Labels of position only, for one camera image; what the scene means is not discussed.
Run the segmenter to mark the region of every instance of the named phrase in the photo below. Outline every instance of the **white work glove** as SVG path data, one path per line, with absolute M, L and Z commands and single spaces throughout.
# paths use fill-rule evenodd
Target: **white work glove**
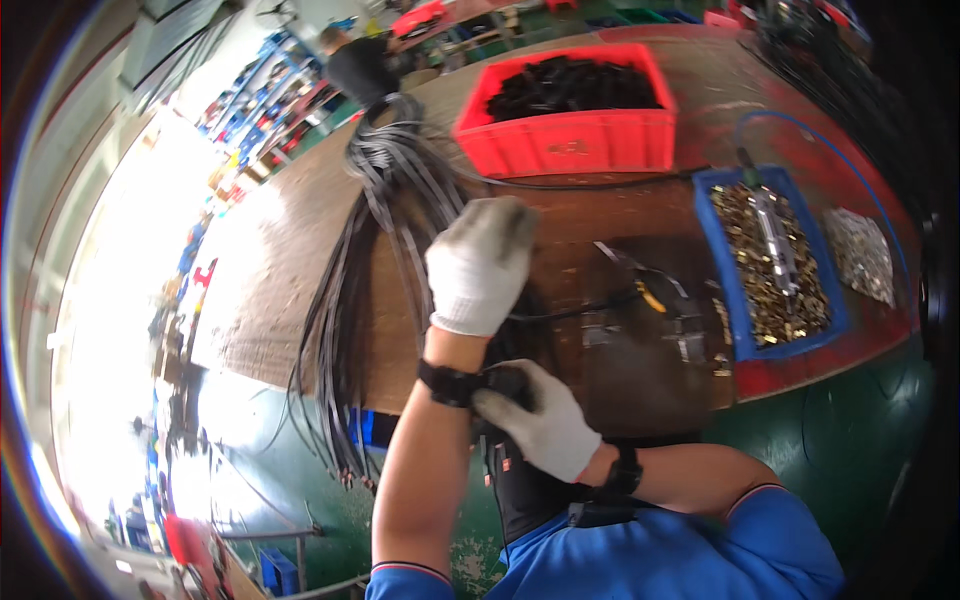
M 514 197 L 467 204 L 426 251 L 434 305 L 430 323 L 453 333 L 493 336 L 527 280 L 539 217 Z
M 543 367 L 527 359 L 499 364 L 527 373 L 534 412 L 486 389 L 473 393 L 474 410 L 509 433 L 528 463 L 557 479 L 575 482 L 600 446 L 600 434 L 584 421 L 570 389 Z

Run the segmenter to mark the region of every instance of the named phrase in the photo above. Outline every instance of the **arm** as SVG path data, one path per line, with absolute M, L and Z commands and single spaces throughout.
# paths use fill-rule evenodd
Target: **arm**
M 526 282 L 536 212 L 514 198 L 474 200 L 427 250 L 432 326 L 423 360 L 477 372 L 487 341 Z M 470 411 L 418 381 L 403 410 L 373 506 L 372 561 L 449 576 L 450 534 L 467 486 Z
M 601 444 L 581 476 L 581 483 L 601 486 L 619 452 Z M 763 484 L 780 484 L 756 458 L 718 444 L 679 444 L 638 448 L 643 467 L 634 497 L 678 513 L 724 517 L 745 493 Z
M 560 379 L 533 361 L 510 364 L 526 371 L 534 412 L 489 390 L 474 395 L 477 412 L 510 433 L 524 457 L 540 470 L 564 481 L 602 486 L 619 450 L 601 443 Z M 724 516 L 752 488 L 780 482 L 760 461 L 722 445 L 642 448 L 636 458 L 643 475 L 634 496 L 682 513 Z
M 426 334 L 423 359 L 435 367 L 477 372 L 484 338 L 437 327 Z M 467 487 L 470 413 L 430 399 L 414 384 L 390 441 L 373 507 L 373 563 L 422 564 L 449 576 L 449 545 Z

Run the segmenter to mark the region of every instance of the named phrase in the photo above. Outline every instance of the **person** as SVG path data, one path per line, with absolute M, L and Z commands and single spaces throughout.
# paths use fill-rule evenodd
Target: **person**
M 517 199 L 474 200 L 437 237 L 425 257 L 435 305 L 426 365 L 481 369 L 527 279 L 536 219 Z M 560 379 L 533 361 L 509 365 L 527 374 L 532 411 L 491 390 L 471 397 L 511 438 L 512 465 L 494 480 L 507 573 L 487 598 L 809 599 L 840 589 L 843 571 L 810 511 L 759 460 L 717 444 L 608 444 Z M 369 599 L 453 598 L 449 545 L 467 486 L 471 411 L 432 394 L 416 382 L 390 442 L 373 507 Z M 596 491 L 642 508 L 613 524 L 571 526 L 571 499 Z
M 320 33 L 320 45 L 330 56 L 326 78 L 363 108 L 400 90 L 399 78 L 387 67 L 387 56 L 399 47 L 396 38 L 361 37 L 350 40 L 334 26 Z

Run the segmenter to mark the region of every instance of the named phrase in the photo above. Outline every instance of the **green floor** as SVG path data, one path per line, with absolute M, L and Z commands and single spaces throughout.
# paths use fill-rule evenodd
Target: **green floor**
M 246 388 L 220 386 L 213 379 L 201 396 L 202 424 L 211 441 L 223 439 L 229 459 L 250 484 L 221 466 L 209 491 L 178 486 L 185 478 L 178 478 L 178 468 L 192 468 L 200 478 L 207 471 L 205 457 L 178 463 L 173 475 L 178 510 L 190 513 L 192 506 L 195 516 L 209 516 L 209 493 L 218 520 L 232 521 L 238 531 L 276 531 L 286 525 L 263 498 L 297 526 L 309 523 L 306 499 L 326 531 L 326 537 L 307 543 L 308 585 L 366 572 L 372 495 L 364 489 L 345 492 L 289 425 L 273 447 L 254 456 L 274 433 L 283 393 L 252 382 Z M 817 517 L 850 572 L 876 540 L 917 441 L 931 383 L 916 344 L 903 346 L 809 388 L 720 411 L 704 439 L 740 448 L 770 465 Z M 454 580 L 465 598 L 482 595 L 504 572 L 496 558 L 499 523 L 477 457 L 469 482 L 453 542 Z M 273 545 L 294 557 L 292 543 Z M 244 558 L 251 554 L 248 545 L 238 551 Z

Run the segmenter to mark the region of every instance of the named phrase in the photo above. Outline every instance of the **wrist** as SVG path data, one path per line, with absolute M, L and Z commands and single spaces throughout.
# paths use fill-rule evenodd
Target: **wrist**
M 610 469 L 613 463 L 620 457 L 620 451 L 615 445 L 600 444 L 587 467 L 580 473 L 577 483 L 582 483 L 593 488 L 599 488 L 607 481 L 610 475 Z
M 489 342 L 489 338 L 454 333 L 432 325 L 426 330 L 423 360 L 432 367 L 479 372 Z

